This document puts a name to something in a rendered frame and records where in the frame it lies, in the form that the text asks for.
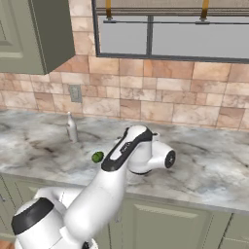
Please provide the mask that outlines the grey glass bottle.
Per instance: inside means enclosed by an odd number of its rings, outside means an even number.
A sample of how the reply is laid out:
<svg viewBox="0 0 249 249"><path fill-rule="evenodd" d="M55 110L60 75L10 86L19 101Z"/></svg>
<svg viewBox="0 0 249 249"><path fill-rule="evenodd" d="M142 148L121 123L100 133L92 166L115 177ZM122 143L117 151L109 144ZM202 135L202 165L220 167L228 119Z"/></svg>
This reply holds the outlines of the grey glass bottle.
<svg viewBox="0 0 249 249"><path fill-rule="evenodd" d="M78 141L78 132L76 123L73 120L72 114L70 112L67 113L68 120L67 120L67 133L71 142L76 143Z"/></svg>

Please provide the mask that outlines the green avocado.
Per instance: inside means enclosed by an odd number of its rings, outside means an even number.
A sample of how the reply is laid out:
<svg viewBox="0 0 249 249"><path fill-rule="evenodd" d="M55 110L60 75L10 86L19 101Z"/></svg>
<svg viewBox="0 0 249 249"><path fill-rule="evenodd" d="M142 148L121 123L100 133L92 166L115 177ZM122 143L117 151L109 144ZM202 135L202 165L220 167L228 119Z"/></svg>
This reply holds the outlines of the green avocado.
<svg viewBox="0 0 249 249"><path fill-rule="evenodd" d="M103 152L95 152L92 156L91 156L91 160L94 163L98 163L101 162L104 158L104 153Z"/></svg>

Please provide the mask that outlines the green wall cupboard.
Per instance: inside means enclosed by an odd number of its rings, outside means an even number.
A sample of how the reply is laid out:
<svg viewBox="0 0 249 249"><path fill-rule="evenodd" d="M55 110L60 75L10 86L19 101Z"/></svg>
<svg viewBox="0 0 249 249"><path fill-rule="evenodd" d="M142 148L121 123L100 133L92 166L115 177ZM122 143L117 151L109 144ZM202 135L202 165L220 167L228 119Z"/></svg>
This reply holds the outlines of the green wall cupboard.
<svg viewBox="0 0 249 249"><path fill-rule="evenodd" d="M69 0L0 0L0 73L46 75L74 55Z"/></svg>

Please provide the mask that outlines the grey wall socket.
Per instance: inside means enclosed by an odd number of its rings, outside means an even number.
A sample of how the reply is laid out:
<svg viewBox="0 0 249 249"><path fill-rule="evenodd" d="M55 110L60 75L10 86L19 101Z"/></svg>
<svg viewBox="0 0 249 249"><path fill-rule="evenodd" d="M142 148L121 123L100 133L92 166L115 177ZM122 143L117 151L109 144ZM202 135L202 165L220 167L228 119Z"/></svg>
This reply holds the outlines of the grey wall socket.
<svg viewBox="0 0 249 249"><path fill-rule="evenodd" d="M81 87L79 85L70 85L69 92L72 102L82 102L82 92Z"/></svg>

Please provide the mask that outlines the green base cupboard door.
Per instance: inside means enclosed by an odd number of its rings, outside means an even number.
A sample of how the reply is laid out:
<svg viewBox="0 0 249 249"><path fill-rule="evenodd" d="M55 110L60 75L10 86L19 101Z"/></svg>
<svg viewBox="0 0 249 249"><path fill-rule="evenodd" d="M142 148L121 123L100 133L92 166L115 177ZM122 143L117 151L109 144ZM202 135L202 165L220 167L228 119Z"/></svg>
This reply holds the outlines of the green base cupboard door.
<svg viewBox="0 0 249 249"><path fill-rule="evenodd" d="M0 174L0 183L7 193L5 208L8 213L8 233L13 234L11 222L18 209L31 200L40 188L47 187L49 184L38 179L20 178L7 174Z"/></svg>
<svg viewBox="0 0 249 249"><path fill-rule="evenodd" d="M218 249L231 213L126 199L122 249Z"/></svg>
<svg viewBox="0 0 249 249"><path fill-rule="evenodd" d="M232 215L219 249L249 249L249 215Z"/></svg>

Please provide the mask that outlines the dark framed window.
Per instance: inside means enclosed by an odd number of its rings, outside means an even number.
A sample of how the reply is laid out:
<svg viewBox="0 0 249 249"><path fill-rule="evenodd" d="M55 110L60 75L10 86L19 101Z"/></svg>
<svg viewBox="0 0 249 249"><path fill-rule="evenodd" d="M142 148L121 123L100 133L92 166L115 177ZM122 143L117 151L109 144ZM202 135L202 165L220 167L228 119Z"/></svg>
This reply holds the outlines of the dark framed window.
<svg viewBox="0 0 249 249"><path fill-rule="evenodd" d="M95 51L99 57L249 63L249 17L113 15L91 0Z"/></svg>

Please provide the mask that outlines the beige window blind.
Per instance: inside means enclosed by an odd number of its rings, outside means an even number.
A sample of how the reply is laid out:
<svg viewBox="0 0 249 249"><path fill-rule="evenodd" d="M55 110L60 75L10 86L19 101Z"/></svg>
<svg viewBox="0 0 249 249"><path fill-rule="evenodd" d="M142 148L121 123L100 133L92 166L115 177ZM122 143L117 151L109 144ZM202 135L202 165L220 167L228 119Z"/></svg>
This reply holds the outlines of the beige window blind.
<svg viewBox="0 0 249 249"><path fill-rule="evenodd" d="M99 13L106 12L111 2L113 15L200 16L203 3L208 2L210 17L249 17L249 0L95 0Z"/></svg>

